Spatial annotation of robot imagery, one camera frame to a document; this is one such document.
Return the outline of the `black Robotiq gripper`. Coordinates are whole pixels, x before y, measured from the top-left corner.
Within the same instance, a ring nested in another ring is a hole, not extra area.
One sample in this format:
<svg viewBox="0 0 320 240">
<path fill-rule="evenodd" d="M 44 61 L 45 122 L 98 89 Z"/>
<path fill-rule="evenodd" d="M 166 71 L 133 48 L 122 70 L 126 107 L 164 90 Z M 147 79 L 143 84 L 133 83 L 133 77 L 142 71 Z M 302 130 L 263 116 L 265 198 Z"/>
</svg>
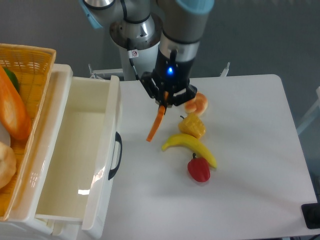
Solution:
<svg viewBox="0 0 320 240">
<path fill-rule="evenodd" d="M 164 105 L 164 93 L 168 92 L 166 105 L 180 106 L 196 97 L 198 89 L 190 84 L 190 73 L 194 60 L 177 61 L 178 51 L 166 57 L 160 50 L 157 53 L 155 68 L 145 71 L 140 82 L 151 99 Z"/>
</svg>

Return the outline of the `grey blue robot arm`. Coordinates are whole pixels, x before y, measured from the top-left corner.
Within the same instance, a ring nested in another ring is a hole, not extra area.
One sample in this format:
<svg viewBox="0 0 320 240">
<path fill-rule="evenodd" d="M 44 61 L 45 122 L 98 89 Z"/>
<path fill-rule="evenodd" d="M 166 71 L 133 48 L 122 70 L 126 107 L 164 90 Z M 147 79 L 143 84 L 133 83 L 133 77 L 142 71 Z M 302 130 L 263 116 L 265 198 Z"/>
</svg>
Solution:
<svg viewBox="0 0 320 240">
<path fill-rule="evenodd" d="M 93 28 L 108 28 L 126 81 L 140 81 L 148 96 L 165 108 L 196 96 L 190 73 L 214 1 L 158 0 L 164 18 L 152 12 L 150 0 L 79 4 Z"/>
</svg>

